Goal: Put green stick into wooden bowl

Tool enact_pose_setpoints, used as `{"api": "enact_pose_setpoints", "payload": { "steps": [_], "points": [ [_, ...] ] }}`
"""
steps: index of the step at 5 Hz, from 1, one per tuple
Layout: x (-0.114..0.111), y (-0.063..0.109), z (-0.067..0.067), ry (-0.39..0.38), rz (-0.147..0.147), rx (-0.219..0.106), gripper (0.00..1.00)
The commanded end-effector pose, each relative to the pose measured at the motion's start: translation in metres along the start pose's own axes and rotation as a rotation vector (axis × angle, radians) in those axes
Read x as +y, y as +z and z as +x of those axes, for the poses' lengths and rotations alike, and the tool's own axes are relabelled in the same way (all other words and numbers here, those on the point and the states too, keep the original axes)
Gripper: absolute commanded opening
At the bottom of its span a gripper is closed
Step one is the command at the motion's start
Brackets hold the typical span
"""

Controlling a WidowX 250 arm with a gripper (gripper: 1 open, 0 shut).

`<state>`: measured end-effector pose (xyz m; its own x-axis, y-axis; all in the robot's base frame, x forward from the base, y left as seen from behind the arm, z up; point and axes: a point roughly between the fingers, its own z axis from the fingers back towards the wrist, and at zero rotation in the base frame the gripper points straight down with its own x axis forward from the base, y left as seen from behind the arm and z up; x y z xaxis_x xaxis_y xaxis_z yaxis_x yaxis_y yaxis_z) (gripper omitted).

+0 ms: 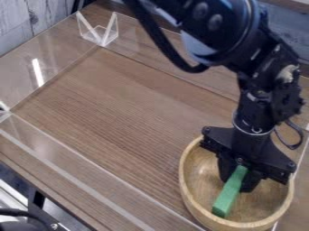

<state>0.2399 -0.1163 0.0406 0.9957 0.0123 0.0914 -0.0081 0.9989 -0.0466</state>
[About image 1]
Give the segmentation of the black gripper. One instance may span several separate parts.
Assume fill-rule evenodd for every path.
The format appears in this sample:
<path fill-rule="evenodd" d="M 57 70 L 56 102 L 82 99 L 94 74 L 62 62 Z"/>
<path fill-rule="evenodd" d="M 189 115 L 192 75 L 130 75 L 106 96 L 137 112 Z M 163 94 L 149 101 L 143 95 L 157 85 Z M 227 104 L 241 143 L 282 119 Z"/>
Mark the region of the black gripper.
<path fill-rule="evenodd" d="M 231 127 L 204 126 L 200 146 L 216 156 L 219 179 L 225 182 L 240 165 L 247 173 L 240 192 L 250 193 L 260 180 L 286 184 L 295 172 L 295 162 L 271 141 L 275 125 L 248 126 L 236 120 Z"/>

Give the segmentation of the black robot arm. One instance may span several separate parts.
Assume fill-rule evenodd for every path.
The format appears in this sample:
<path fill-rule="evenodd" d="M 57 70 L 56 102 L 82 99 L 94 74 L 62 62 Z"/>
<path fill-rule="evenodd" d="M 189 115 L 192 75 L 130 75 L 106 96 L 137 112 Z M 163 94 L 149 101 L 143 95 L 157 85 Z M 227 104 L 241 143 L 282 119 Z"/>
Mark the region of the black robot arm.
<path fill-rule="evenodd" d="M 239 101 L 229 128 L 203 128 L 200 146 L 217 158 L 219 178 L 241 165 L 248 172 L 240 191 L 264 179 L 284 184 L 296 165 L 270 136 L 300 113 L 296 53 L 267 25 L 255 0 L 152 0 L 179 28 L 184 47 L 197 62 L 193 72 L 221 65 L 236 74 Z"/>

